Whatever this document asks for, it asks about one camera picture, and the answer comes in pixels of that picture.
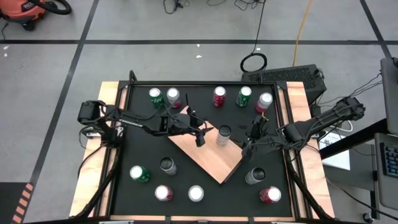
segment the computer keyboard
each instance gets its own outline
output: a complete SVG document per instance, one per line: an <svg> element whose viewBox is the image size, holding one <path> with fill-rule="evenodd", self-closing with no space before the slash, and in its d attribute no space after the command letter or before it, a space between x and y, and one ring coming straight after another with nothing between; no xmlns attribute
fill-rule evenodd
<svg viewBox="0 0 398 224"><path fill-rule="evenodd" d="M398 178L398 146L384 144L382 147L384 175Z"/></svg>

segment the wheel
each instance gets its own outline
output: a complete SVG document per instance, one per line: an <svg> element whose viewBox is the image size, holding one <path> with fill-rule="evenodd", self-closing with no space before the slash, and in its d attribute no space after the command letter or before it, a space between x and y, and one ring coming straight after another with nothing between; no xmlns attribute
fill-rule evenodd
<svg viewBox="0 0 398 224"><path fill-rule="evenodd" d="M371 215L370 212L364 213L364 214L362 215L362 218L363 218L363 220L364 220L366 223L372 223L372 222L374 221L374 219L372 218L372 215Z"/></svg>
<svg viewBox="0 0 398 224"><path fill-rule="evenodd" d="M53 7L54 9L58 9L57 4L55 4L54 2L45 2L47 5Z"/></svg>
<svg viewBox="0 0 398 224"><path fill-rule="evenodd" d="M33 31L35 30L35 24L32 21L26 22L22 25L22 27L26 30L26 31Z"/></svg>

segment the table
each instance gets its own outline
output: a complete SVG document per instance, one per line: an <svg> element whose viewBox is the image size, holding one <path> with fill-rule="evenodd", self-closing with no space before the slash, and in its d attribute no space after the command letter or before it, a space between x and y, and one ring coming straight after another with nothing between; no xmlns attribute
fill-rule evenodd
<svg viewBox="0 0 398 224"><path fill-rule="evenodd" d="M103 100L106 104L115 104L116 95L118 92L118 82L103 82L100 92L99 100ZM290 106L292 108L292 117L294 121L307 120L310 118L310 112L307 105L307 99L305 96L305 91L302 83L298 82L288 82L287 83L287 93L289 94ZM287 119L286 104L284 103L283 92L280 90L279 95L281 96L282 114L285 123ZM126 90L121 91L120 104L119 106L123 108L126 99ZM93 150L95 150L100 144L99 138L89 139L87 142L87 149L85 152L85 157L89 155ZM317 147L317 142L311 140L309 145ZM101 171L105 158L105 148L102 148L97 154L95 154L87 163L83 166L80 178L76 186L76 192L73 199L73 204L71 207L70 215L77 214L90 200L91 196L94 194L98 188ZM115 151L112 150L109 156L109 166L110 169L113 163ZM305 181L307 187L312 195L315 197L317 202L323 207L323 209L331 216L334 216L333 208L331 205L331 200L328 192L328 187L326 184L325 174L323 171L322 162L318 152L315 152L309 147L305 148L301 152L303 172L305 174ZM302 194L296 187L298 209L301 217L306 217L305 206ZM106 215L108 198L111 192L109 192L109 186L105 190L101 205L99 205L98 215ZM166 217L163 215L159 216L148 216L148 215L118 215L111 216L113 220L165 220ZM209 221L241 221L247 222L248 217L190 217L190 216L171 216L172 221L193 221L193 220L209 220ZM294 215L292 217L255 217L254 221L294 221Z"/></svg>

